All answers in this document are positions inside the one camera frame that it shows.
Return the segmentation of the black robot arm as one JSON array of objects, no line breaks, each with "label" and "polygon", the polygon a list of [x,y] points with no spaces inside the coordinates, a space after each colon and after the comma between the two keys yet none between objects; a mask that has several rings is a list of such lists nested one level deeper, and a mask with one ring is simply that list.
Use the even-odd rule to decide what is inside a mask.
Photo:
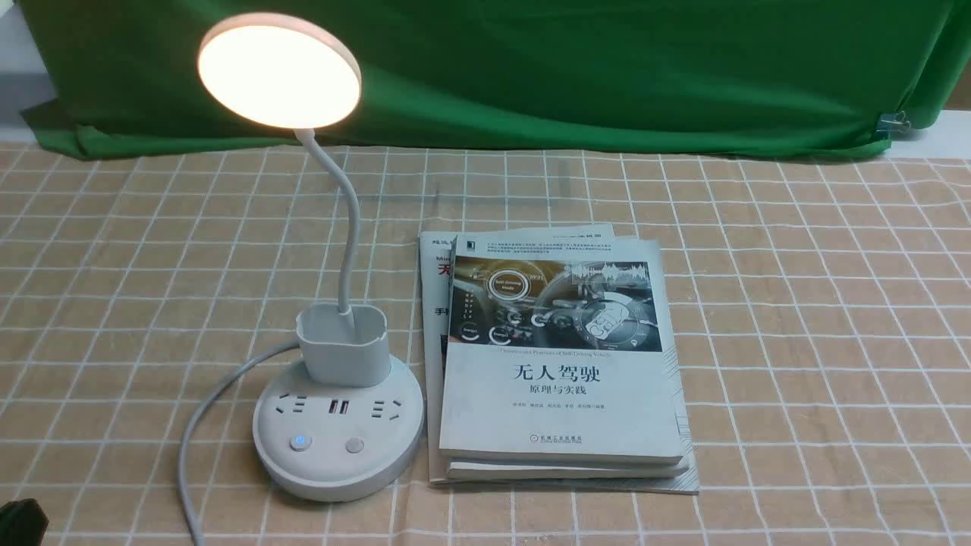
[{"label": "black robot arm", "polygon": [[1,545],[42,545],[48,525],[35,498],[8,501],[1,507]]}]

